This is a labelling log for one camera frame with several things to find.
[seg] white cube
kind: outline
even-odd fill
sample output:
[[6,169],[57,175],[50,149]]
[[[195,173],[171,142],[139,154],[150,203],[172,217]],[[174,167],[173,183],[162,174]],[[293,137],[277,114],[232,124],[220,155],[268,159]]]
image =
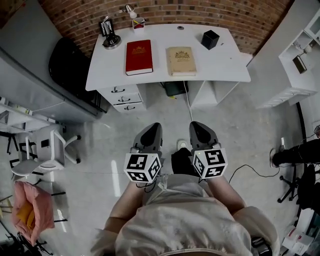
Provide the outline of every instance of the white cube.
[[213,148],[195,151],[192,164],[202,179],[222,176],[228,165],[226,150]]
[[158,154],[127,153],[124,172],[132,182],[151,183],[161,169]]

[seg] black cube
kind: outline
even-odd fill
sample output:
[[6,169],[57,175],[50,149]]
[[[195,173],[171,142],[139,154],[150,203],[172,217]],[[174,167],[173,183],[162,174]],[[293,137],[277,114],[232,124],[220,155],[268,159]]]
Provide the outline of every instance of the black cube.
[[203,33],[201,44],[208,50],[211,50],[213,47],[217,45],[218,40],[219,36],[212,30],[209,30]]

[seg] shirt sleeve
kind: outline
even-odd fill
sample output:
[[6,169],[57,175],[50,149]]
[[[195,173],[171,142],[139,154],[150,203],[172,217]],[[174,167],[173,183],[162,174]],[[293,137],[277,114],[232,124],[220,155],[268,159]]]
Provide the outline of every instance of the shirt sleeve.
[[108,230],[95,229],[94,234],[92,234],[91,256],[114,255],[117,236],[117,233]]
[[279,255],[280,242],[276,227],[256,207],[249,206],[237,211],[233,218],[240,223],[250,234],[251,237],[262,237],[269,243],[272,255]]

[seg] pen holder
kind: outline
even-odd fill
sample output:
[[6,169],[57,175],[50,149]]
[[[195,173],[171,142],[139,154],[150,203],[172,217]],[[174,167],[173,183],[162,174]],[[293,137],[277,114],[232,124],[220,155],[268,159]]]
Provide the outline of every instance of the pen holder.
[[143,34],[145,31],[145,19],[144,18],[134,18],[132,20],[132,29],[135,34]]

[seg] lamp head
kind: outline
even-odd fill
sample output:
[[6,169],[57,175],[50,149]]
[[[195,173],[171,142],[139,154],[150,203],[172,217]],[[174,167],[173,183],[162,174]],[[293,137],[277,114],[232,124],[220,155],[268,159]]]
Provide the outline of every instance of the lamp head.
[[137,17],[137,14],[134,12],[135,8],[131,4],[125,5],[125,11],[130,15],[131,19],[134,19]]

